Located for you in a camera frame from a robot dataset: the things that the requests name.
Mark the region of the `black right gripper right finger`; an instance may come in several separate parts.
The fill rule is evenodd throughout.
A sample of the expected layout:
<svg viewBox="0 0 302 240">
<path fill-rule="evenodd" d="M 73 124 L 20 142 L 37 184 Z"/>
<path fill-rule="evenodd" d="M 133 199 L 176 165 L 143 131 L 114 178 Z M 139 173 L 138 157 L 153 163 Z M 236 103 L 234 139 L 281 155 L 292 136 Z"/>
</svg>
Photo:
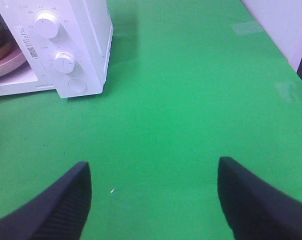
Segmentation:
<svg viewBox="0 0 302 240">
<path fill-rule="evenodd" d="M 302 202 L 229 156 L 219 159 L 217 191 L 235 239 L 302 240 Z"/>
</svg>

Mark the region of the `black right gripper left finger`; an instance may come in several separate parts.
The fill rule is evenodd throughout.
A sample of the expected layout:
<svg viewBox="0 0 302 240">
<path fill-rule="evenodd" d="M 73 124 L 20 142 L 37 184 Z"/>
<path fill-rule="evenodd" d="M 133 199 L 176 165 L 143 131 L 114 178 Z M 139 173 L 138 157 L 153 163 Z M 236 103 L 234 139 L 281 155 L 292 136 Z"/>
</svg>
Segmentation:
<svg viewBox="0 0 302 240">
<path fill-rule="evenodd" d="M 76 163 L 31 201 L 0 219 L 0 240 L 80 239 L 92 201 L 89 163 Z"/>
</svg>

